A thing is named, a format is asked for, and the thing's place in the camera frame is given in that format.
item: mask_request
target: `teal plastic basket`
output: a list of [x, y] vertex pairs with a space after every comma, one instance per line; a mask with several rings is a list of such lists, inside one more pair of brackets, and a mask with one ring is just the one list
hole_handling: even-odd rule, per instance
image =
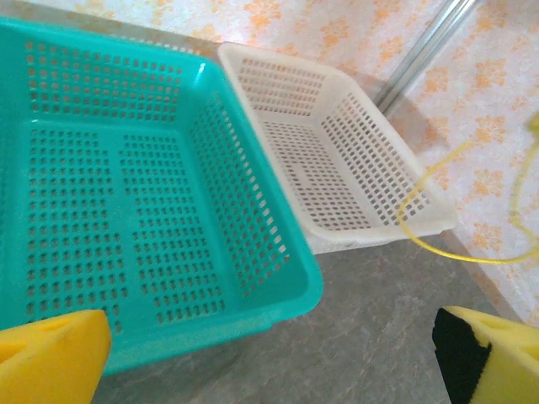
[[0, 328], [101, 308], [106, 373], [319, 301], [300, 227], [221, 68], [0, 19]]

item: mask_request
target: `white plastic basket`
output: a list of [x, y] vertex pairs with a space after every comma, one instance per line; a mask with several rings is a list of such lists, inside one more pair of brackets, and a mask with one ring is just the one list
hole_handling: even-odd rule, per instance
[[[406, 238], [396, 212], [424, 169], [351, 77], [245, 45], [218, 55], [315, 253]], [[431, 182], [405, 212], [418, 236], [456, 224]]]

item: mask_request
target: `yellow wire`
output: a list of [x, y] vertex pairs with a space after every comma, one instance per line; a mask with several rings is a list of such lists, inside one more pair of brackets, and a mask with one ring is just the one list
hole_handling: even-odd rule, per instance
[[459, 261], [466, 261], [469, 263], [496, 263], [496, 264], [507, 264], [507, 263], [519, 263], [521, 261], [524, 261], [531, 257], [537, 257], [539, 258], [539, 242], [537, 240], [537, 236], [527, 227], [525, 227], [521, 221], [520, 221], [520, 214], [518, 212], [518, 199], [520, 195], [520, 189], [522, 187], [522, 183], [524, 182], [524, 179], [526, 178], [526, 175], [530, 171], [530, 166], [533, 162], [533, 159], [535, 158], [537, 152], [539, 152], [539, 134], [536, 132], [536, 141], [534, 142], [533, 146], [530, 147], [528, 152], [526, 153], [526, 158], [524, 159], [524, 162], [520, 166], [520, 171], [516, 177], [516, 180], [513, 184], [513, 189], [511, 192], [511, 199], [510, 199], [510, 222], [518, 228], [519, 230], [523, 231], [527, 236], [530, 242], [534, 245], [534, 247], [517, 257], [512, 258], [502, 258], [502, 259], [491, 259], [491, 258], [475, 258], [475, 257], [467, 257], [464, 255], [454, 254], [452, 252], [447, 252], [444, 250], [440, 250], [439, 248], [436, 248], [434, 246], [431, 246], [430, 244], [418, 239], [408, 228], [408, 226], [404, 223], [403, 217], [404, 217], [404, 208], [405, 206], [409, 205], [412, 199], [415, 198], [415, 196], [421, 192], [421, 190], [424, 188], [424, 183], [426, 183], [427, 179], [441, 166], [444, 164], [450, 162], [454, 158], [456, 158], [459, 154], [461, 154], [465, 149], [470, 147], [472, 143], [470, 141], [463, 142], [456, 150], [454, 150], [452, 153], [449, 154], [446, 158], [441, 160], [440, 162], [437, 162], [434, 166], [430, 167], [428, 170], [426, 170], [424, 176], [417, 182], [414, 189], [410, 191], [408, 196], [404, 199], [404, 201], [400, 204], [397, 212], [397, 220], [398, 224], [403, 229], [403, 232], [410, 237], [410, 239], [415, 242], [420, 247], [431, 251], [432, 253], [441, 255], [443, 257], [456, 259]]

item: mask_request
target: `gray countertop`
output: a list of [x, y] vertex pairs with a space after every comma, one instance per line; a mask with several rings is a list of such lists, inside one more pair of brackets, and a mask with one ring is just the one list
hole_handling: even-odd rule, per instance
[[318, 262], [325, 290], [311, 313], [103, 378], [93, 404], [448, 403], [430, 337], [436, 311], [495, 313], [465, 269], [411, 242]]

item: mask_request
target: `basket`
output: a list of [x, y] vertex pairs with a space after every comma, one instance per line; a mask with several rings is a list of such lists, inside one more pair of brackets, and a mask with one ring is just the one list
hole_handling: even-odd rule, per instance
[[105, 310], [106, 373], [312, 309], [322, 278], [222, 69], [0, 19], [0, 328]]
[[[406, 238], [397, 209], [424, 170], [351, 77], [245, 45], [218, 55], [315, 253]], [[428, 182], [404, 220], [427, 236], [456, 215]]]

